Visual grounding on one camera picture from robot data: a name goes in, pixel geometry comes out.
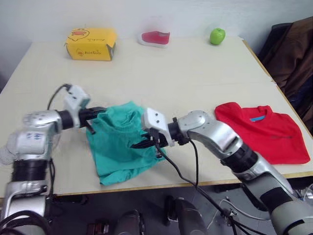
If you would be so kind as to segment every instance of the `black cable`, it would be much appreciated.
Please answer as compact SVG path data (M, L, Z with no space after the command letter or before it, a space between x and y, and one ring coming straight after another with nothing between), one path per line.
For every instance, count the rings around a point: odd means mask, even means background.
M238 234L237 234L237 230L236 230L236 225L235 225L234 221L231 220L231 221L230 221L230 224L231 224L231 227L232 227L232 229L233 229L234 235L238 235Z
M53 159L51 158L50 159L50 162L49 162L49 172L50 172L50 192L49 192L49 196L50 198L52 199L53 197L53 186L54 186L54 179L55 179L55 165L54 165L54 162L53 162Z
M196 156L196 187L198 187L198 184L199 184L199 158L198 158L198 150L197 150L197 147L195 145L195 143L190 140L189 141L192 146L194 147L194 150L195 150L195 156Z
M54 92L54 94L52 95L52 97L50 98L49 103L48 103L48 105L47 105L47 110L50 109L51 103L52 103L54 97L56 96L56 94L59 93L59 91L60 91L63 87L65 87L66 90L68 91L68 90L71 88L71 86L72 86L72 85L67 84L67 83L65 83L65 84L63 84L62 86L60 86L60 87Z
M36 221L38 222L37 226L42 228L42 230L44 231L46 235L52 235L52 229L49 223L41 215L33 211L19 211L6 217L3 221L0 222L0 232L4 229L3 226L9 223L11 220L20 216L24 216L24 215L30 218L36 219Z
M234 223L240 230L242 230L245 234L250 235L250 234L249 234L247 231L245 231L242 227L244 227L244 228L246 228L246 229L248 229L248 230L250 230L250 231L252 231L252 232L254 232L254 233L256 233L256 234L259 234L259 235L266 235L266 234L264 234L264 233L262 233L262 232L256 231L256 230L254 230L254 229L252 229L252 228L250 228L250 227L248 227L248 226L246 226L246 225L244 225L244 224L242 224L242 223L240 223L240 222L234 220L234 219L232 218L232 216L229 216L229 215L225 214L224 211L223 211L223 209L222 209L222 208L213 200L213 198L211 198L202 188L197 187L195 183L193 183L192 181L190 181L190 180L188 180L188 179L186 179L186 178L184 178L184 177L182 176L182 174L181 174L181 172L180 172L178 166L177 166L163 151L161 151L161 149L160 149L160 147L159 147L158 144L156 144L156 149L157 149L157 150L161 153L161 155L175 168L175 170L177 171L177 173L178 173L178 175L180 176L181 179L183 179L184 181L186 181L186 182L192 184L192 185L196 188L196 190L197 190L203 197L205 197L216 209L218 209L218 210L221 212L222 215L224 215L225 217L227 217L227 218L229 218L231 221L233 221L233 223Z
M236 221L236 220L234 220L234 223L238 226L241 226L241 227L244 227L245 229L248 229L248 230L250 230L251 232L254 232L254 233L256 233L256 234L259 234L259 235L266 235L266 234L264 234L264 233L262 233L262 232L259 232L259 231L257 231L257 230L254 230L254 229L252 229L252 228L250 228L250 227L248 227L247 225L244 225L244 224L242 224L242 223L239 223L238 221Z
M245 234L247 235L251 235L250 233L248 233L246 230L244 230L241 226L236 225L241 231L243 231Z
M31 217L25 217L25 218L16 218L11 220L6 224L6 228L16 228L24 225L34 225L34 226L41 226L40 223L38 223L37 219L31 218Z
M24 233L16 230L16 229L12 229L12 228L4 228L2 230L0 230L0 234L14 234L14 235L25 235Z

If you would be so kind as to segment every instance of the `white shoe sole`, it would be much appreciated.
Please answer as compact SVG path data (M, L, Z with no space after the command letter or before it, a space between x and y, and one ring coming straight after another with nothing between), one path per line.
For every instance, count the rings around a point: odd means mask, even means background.
M158 48L167 48L168 44L158 44L158 43L148 43L148 42L145 42L144 40L142 40L142 35L144 33L141 33L138 35L138 42L142 45L145 45L145 46L152 46L152 47L158 47Z

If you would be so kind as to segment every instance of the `yellow box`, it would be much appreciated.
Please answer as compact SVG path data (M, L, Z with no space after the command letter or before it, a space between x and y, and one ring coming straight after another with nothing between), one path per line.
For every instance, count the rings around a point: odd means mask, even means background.
M112 60L117 35L112 28L75 28L67 37L73 60Z

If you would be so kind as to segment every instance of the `wire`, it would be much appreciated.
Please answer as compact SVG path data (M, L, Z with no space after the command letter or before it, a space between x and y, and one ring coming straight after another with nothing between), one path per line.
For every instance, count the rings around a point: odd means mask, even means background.
M55 165L53 162L53 159L50 159L49 162L49 172L50 172L50 192L49 192L49 197L52 199L53 197L53 186L54 186L54 179L55 179Z
M65 84L63 84L62 86L60 86L60 87L54 92L54 94L52 95L52 97L50 98L49 103L48 103L48 105L47 105L47 110L50 109L51 103L52 103L54 97L57 95L57 93L59 93L59 91L60 91L63 87L65 87L66 90L68 91L68 90L71 88L71 86L72 86L72 85L67 84L67 83L65 83Z
M259 217L250 215L250 214L248 214L248 213L242 211L241 209L237 208L234 204L232 204L230 201L227 201L227 200L225 200L225 199L221 200L221 202L226 202L226 203L228 203L228 204L231 205L233 208L235 208L239 213L241 213L241 214L243 214L244 216L249 217L249 218L251 218L251 219L264 220L264 221L270 220L270 219L268 219L268 218L259 218Z
M235 225L235 223L231 220L231 221L230 221L230 224L231 224L231 227L232 227L232 229L233 229L234 235L238 235L238 234L237 234L237 230L236 230L236 225Z
M196 190L197 190L203 197L205 197L217 210L219 210L219 211L221 212L222 215L224 215L225 217L227 217L227 218L229 218L231 221L233 221L233 222L236 224L236 226L237 226L240 230L242 230L245 234L249 235L249 233L248 233L247 231L245 231L242 227L244 227L244 228L246 228L246 229L248 229L248 230L250 230L250 231L252 231L252 232L255 232L256 234L266 235L266 234L264 234L264 233L261 233L261 232L259 232L259 231L254 230L254 229L252 229L252 228L250 228L250 227L248 227L248 226L246 226L246 225L243 225L242 223L240 223L240 222L234 220L234 219L232 218L232 216L229 216L229 215L225 214L224 211L223 211L223 209L222 209L222 208L213 200L213 198L211 198L202 188L197 187L195 183L193 183L192 181L190 181L190 180L186 179L185 177L183 177L183 175L181 174L181 172L180 172L178 166L177 166L163 151L161 151L161 149L160 149L158 143L156 143L156 149L157 149L157 150L160 152L160 154L175 168L176 172L178 173L178 175L179 175L179 177L180 177L181 179L183 179L184 181L186 181L186 182L192 184L192 185L196 188Z
M196 183L195 183L195 185L196 185L196 187L198 187L198 184L199 184L199 158L198 158L198 150L197 150L197 147L196 147L195 143L192 140L190 140L189 142L192 144L192 146L194 147L194 150L195 150L195 156L196 156Z
M62 88L66 88L66 90L68 91L70 88L71 88L71 84L68 84L68 83L65 83L63 85L61 85L55 92L54 94L52 95L52 97L50 98L49 102L48 102L48 105L47 105L47 110L50 109L50 106L51 106L51 103L54 99L54 97L57 95L57 93L59 93L59 91L62 89ZM54 144L53 146L53 149L55 149L60 141L60 135L57 136L57 140L56 140L56 143ZM53 159L51 158L50 162L49 162L49 171L50 171L50 192L49 192L49 196L50 198L52 199L53 197L53 185L54 185L54 179L55 179L55 165L53 163Z
M217 212L219 212L219 210L216 210L216 212L214 213L211 222L210 222L209 225L206 227L207 230L208 230L208 229L210 228L210 226L213 224L213 221L214 221L214 219L215 219L215 217L216 217L216 215L217 215Z
M24 233L16 230L16 229L12 229L12 228L4 228L0 231L0 234L14 234L14 235L25 235Z
M243 214L244 216L249 217L249 218L251 218L251 219L265 220L265 221L270 220L270 219L258 218L258 217L255 217L255 216L253 216L253 215L250 215L250 214L248 214L248 213L242 211L241 209L237 208L234 204L232 204L230 201L227 201L227 200L225 200L225 199L222 199L222 200L220 201L219 206L221 206L221 204L222 204L223 202L228 203L228 204L231 205L234 209L236 209L239 213L241 213L241 214ZM219 210L216 210L215 214L214 214L213 217L212 217L211 222L210 222L209 225L207 226L207 229L209 229L209 227L213 224L214 219L215 219L215 217L216 217L216 215L217 215L217 212L219 212Z
M310 184L310 185L308 186L307 190L305 191L304 196L303 196L303 201L304 201L304 202L305 202L305 197L308 195L309 190L312 191L312 189L311 189L312 186L313 186L313 184Z
M7 223L9 223L11 220L16 219L17 217L20 216L28 216L29 218L35 219L36 222L38 222L38 224L36 224L37 226L39 226L40 228L42 228L42 230L44 231L45 234L47 235L52 235L52 229L49 225L49 223L39 214L33 212L33 211L19 211L16 212L8 217L6 217L4 220L2 220L0 222L0 234L2 233L2 231L6 228L3 228Z

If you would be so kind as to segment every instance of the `red shoe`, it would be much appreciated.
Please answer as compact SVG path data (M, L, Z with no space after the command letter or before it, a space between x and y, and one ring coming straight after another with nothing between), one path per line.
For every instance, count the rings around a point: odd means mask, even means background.
M142 45L165 48L170 40L170 33L161 33L152 31L141 33L138 37L138 42Z

